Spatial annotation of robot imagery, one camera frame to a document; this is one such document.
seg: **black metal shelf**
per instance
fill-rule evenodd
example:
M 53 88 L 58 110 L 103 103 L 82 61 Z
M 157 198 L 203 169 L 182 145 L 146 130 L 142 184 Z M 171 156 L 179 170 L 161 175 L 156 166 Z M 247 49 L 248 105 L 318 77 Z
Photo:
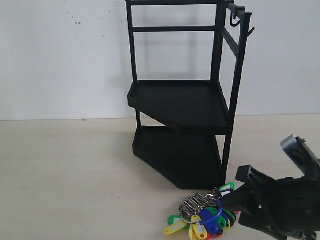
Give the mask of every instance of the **black metal shelf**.
M 213 135 L 181 135 L 168 127 L 141 126 L 133 153 L 179 189 L 208 190 L 224 182 Z
M 251 12 L 234 4 L 233 0 L 125 0 L 133 84 L 128 104 L 135 108 L 137 130 L 133 153 L 164 175 L 181 189 L 207 189 L 226 181 L 230 147 L 236 116 Z M 134 26 L 133 6 L 216 5 L 212 26 Z M 226 30 L 226 15 L 230 25 L 239 26 L 239 41 Z M 214 31 L 209 80 L 139 80 L 137 75 L 135 33 Z M 229 108 L 220 85 L 223 43 L 226 41 L 235 55 Z M 146 127 L 140 112 L 166 127 Z M 222 161 L 217 135 L 224 135 Z M 193 173 L 200 173 L 197 178 Z
M 128 103 L 179 134 L 228 132 L 228 107 L 219 82 L 138 81 L 132 84 Z

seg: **white wall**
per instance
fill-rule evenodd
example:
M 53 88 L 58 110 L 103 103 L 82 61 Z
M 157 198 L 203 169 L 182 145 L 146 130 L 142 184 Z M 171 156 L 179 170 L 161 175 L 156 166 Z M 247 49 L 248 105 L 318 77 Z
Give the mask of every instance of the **white wall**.
M 320 2 L 236 4 L 253 12 L 256 28 L 237 114 L 320 113 Z M 134 115 L 127 104 L 132 77 L 125 0 L 0 0 L 0 6 L 0 120 Z M 133 13 L 136 26 L 206 25 L 214 22 L 214 10 L 136 6 Z M 212 40 L 207 32 L 136 33 L 138 77 L 207 79 Z M 221 81 L 229 93 L 235 61 L 226 46 Z

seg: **tabletop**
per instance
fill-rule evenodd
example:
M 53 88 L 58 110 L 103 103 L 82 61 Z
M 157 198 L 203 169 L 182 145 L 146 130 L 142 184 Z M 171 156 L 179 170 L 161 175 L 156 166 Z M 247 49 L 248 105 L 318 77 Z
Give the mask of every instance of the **tabletop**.
M 296 134 L 320 156 L 319 124 L 320 115 L 236 117 L 227 181 L 242 165 L 276 179 L 302 176 L 280 142 Z M 135 130 L 134 119 L 1 121 L 0 239 L 189 239 L 187 230 L 163 229 L 179 204 L 206 191 L 177 189 L 134 156 Z M 220 239 L 272 238 L 236 223 Z

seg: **bundle of keys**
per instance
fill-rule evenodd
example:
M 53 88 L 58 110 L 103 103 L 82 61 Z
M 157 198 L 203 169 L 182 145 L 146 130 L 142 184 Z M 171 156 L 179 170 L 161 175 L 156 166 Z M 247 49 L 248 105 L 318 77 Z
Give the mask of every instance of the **bundle of keys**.
M 220 198 L 232 192 L 235 184 L 230 182 L 221 188 L 215 188 L 210 194 L 189 197 L 179 208 L 179 215 L 168 218 L 165 235 L 171 235 L 181 229 L 189 229 L 191 240 L 209 240 L 221 236 L 225 229 L 231 228 L 236 220 L 236 213 L 223 209 Z

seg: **metal frame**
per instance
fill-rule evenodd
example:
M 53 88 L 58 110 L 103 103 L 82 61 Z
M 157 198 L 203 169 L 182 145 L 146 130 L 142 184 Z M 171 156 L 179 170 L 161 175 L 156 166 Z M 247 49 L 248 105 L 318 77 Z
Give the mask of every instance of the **metal frame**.
M 243 64 L 247 46 L 247 39 L 254 29 L 249 31 L 251 12 L 246 12 L 244 7 L 239 7 L 234 4 L 232 0 L 125 0 L 129 33 L 129 44 L 131 54 L 131 67 L 133 82 L 138 82 L 136 51 L 135 51 L 135 37 L 137 32 L 196 32 L 196 31 L 214 31 L 213 52 L 210 72 L 210 82 L 219 82 L 221 58 L 224 40 L 232 50 L 236 57 L 235 70 L 233 76 L 232 92 L 230 99 L 230 106 L 228 108 L 225 104 L 228 115 L 227 120 L 227 134 L 225 135 L 223 157 L 221 164 L 221 177 L 226 180 L 227 168 L 230 156 L 230 147 L 233 135 L 233 128 L 236 116 L 237 102 L 239 96 L 240 81 L 243 71 Z M 215 25 L 211 26 L 152 26 L 152 27 L 135 27 L 133 26 L 132 6 L 169 6 L 169 5 L 216 5 Z M 231 17 L 239 22 L 233 24 L 232 27 L 240 26 L 240 37 L 238 43 L 233 39 L 230 33 L 226 30 L 226 16 L 227 10 L 231 12 Z M 141 115 L 136 110 L 137 128 L 141 128 Z

